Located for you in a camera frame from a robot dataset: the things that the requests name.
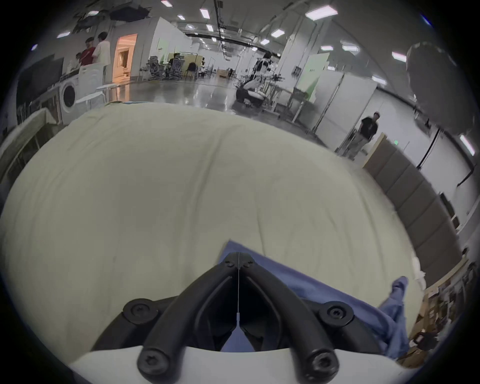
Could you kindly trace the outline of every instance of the cardboard box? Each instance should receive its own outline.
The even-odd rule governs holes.
[[[425,363],[427,356],[426,351],[413,347],[406,356],[399,358],[397,362],[405,368],[418,368]]]

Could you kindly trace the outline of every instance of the man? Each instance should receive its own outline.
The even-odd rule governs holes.
[[[98,35],[98,45],[93,51],[93,62],[103,64],[103,84],[107,76],[107,65],[110,65],[110,42],[106,41],[108,33],[101,32]]]
[[[174,53],[173,57],[168,61],[168,65],[171,66],[173,64],[173,59],[176,59],[178,55],[179,55],[179,53]]]
[[[375,112],[373,117],[365,117],[362,119],[360,128],[356,132],[355,137],[348,145],[346,156],[353,160],[355,156],[360,152],[365,144],[367,144],[372,137],[375,136],[378,129],[377,120],[380,118],[380,113]]]
[[[93,63],[93,52],[95,51],[95,47],[93,46],[93,37],[89,37],[85,40],[85,45],[87,49],[82,52],[80,56],[80,65],[88,65]]]

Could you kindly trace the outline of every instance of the black t-shirt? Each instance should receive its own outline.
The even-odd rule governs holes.
[[[371,117],[366,117],[361,122],[363,125],[360,133],[365,139],[370,140],[377,133],[378,124],[372,121]]]

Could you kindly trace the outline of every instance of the desk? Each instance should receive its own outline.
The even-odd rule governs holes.
[[[117,88],[119,87],[118,84],[105,84],[105,85],[101,85],[100,87],[97,87],[96,90],[97,91],[100,91],[100,92],[104,92],[105,91],[105,99],[106,99],[106,102],[108,103],[110,101],[110,90],[111,89],[115,89],[115,101],[118,101],[118,96],[117,96]]]

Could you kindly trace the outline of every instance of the white shirt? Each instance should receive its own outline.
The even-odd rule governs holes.
[[[100,41],[92,54],[94,63],[110,64],[110,42]]]

